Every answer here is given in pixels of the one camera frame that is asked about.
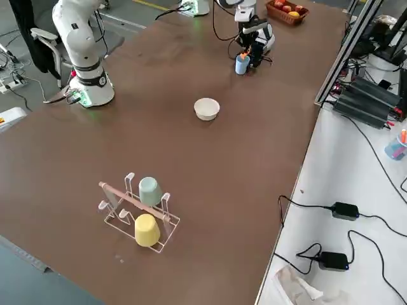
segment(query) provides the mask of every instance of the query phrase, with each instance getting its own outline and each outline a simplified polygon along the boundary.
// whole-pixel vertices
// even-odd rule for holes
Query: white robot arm
[[[256,0],[216,0],[223,8],[235,8],[239,35],[236,42],[251,53],[251,63],[257,67],[275,42],[273,28],[267,19],[256,15]]]
[[[73,100],[85,107],[104,105],[114,97],[96,49],[89,18],[102,0],[59,0],[52,18],[73,64],[76,76],[69,83]]]

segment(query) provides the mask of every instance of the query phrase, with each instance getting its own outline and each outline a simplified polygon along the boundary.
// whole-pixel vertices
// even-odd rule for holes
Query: brown table
[[[345,28],[340,10],[298,2],[311,14],[271,20],[274,64],[252,76],[234,73],[210,17],[172,14],[108,58],[114,102],[49,105],[1,134],[0,234],[107,304],[252,304]],[[223,12],[216,27],[236,33]],[[221,104],[211,123],[193,112],[202,97]],[[98,182],[123,189],[128,172],[172,194],[181,223],[162,254],[97,213]]]

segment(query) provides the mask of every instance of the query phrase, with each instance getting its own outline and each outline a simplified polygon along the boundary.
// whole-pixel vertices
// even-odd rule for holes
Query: blue cup
[[[250,57],[245,56],[245,58],[242,58],[240,55],[236,56],[236,66],[235,66],[235,71],[239,75],[243,75],[246,73],[247,66],[249,65],[250,62]]]
[[[161,191],[157,180],[152,177],[146,177],[139,183],[139,196],[140,201],[143,204],[149,207],[155,207],[161,202],[163,192]]]
[[[399,161],[407,154],[407,144],[401,143],[400,135],[398,135],[384,151],[390,158]]]

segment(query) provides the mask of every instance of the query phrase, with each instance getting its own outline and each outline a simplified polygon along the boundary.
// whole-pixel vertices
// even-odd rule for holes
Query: white bowl
[[[210,121],[216,118],[221,106],[215,100],[205,97],[197,100],[193,108],[198,118],[202,121]]]

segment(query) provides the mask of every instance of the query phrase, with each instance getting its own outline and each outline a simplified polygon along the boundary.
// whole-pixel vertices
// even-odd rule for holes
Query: yellow cup
[[[134,237],[142,247],[151,247],[160,239],[160,228],[151,214],[142,214],[134,222]]]

